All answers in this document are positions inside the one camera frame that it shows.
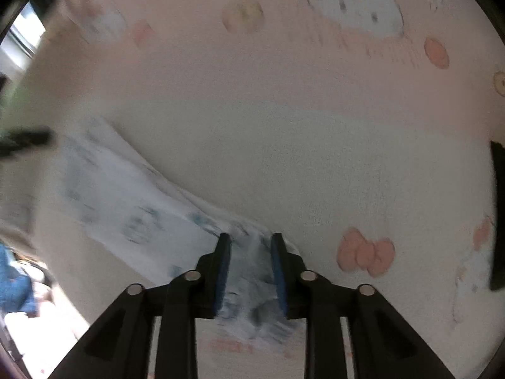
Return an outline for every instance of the black object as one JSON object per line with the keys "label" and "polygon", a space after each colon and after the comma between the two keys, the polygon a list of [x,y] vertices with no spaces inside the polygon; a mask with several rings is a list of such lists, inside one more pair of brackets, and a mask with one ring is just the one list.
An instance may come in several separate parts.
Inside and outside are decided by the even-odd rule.
{"label": "black object", "polygon": [[0,134],[0,159],[32,147],[48,147],[53,138],[49,128],[16,129]]}
{"label": "black object", "polygon": [[491,142],[494,177],[496,184],[496,238],[493,252],[493,268],[489,288],[497,291],[505,286],[505,148]]}
{"label": "black object", "polygon": [[0,73],[0,92],[2,92],[3,88],[7,85],[8,82],[9,82],[9,77],[7,77],[3,73]]}
{"label": "black object", "polygon": [[307,319],[305,379],[348,377],[341,317],[348,319],[357,379],[454,379],[374,287],[353,290],[307,271],[279,233],[271,249],[281,309],[288,319]]}
{"label": "black object", "polygon": [[[230,237],[222,233],[196,271],[148,290],[130,285],[50,379],[144,379],[155,316],[162,316],[155,377],[197,379],[194,319],[212,319],[221,307],[230,253]],[[357,379],[454,379],[375,288],[352,290],[307,271],[279,233],[271,254],[281,308],[290,319],[307,319],[305,379],[347,379],[341,317],[349,321]]]}
{"label": "black object", "polygon": [[196,271],[165,286],[130,285],[90,326],[50,379],[145,379],[154,318],[162,316],[157,379],[196,379],[194,319],[212,319],[221,308],[231,242],[222,233]]}

